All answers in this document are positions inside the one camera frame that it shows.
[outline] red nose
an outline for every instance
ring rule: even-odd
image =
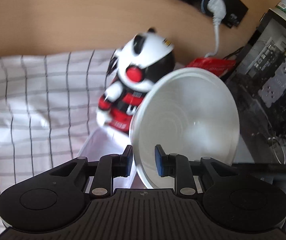
[[[133,82],[141,82],[143,78],[142,70],[140,70],[140,68],[137,66],[128,67],[126,70],[126,75],[128,79]]]

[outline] plush toy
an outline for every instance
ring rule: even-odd
[[[111,58],[107,76],[117,74],[99,99],[97,123],[129,132],[133,114],[153,85],[174,69],[174,46],[150,28],[137,34]]]

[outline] toy head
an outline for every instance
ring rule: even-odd
[[[160,78],[174,69],[173,48],[154,29],[136,35],[115,53],[119,79],[135,91],[150,91]]]

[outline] toy hand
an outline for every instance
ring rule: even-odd
[[[100,109],[96,110],[96,122],[100,127],[102,127],[106,123],[110,123],[112,121],[112,117],[109,114],[109,111],[102,111]]]

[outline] barcode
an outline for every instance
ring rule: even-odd
[[[284,3],[282,3],[282,2],[278,3],[277,6],[281,7],[282,9],[285,9],[285,8],[286,8],[286,4],[284,4]]]

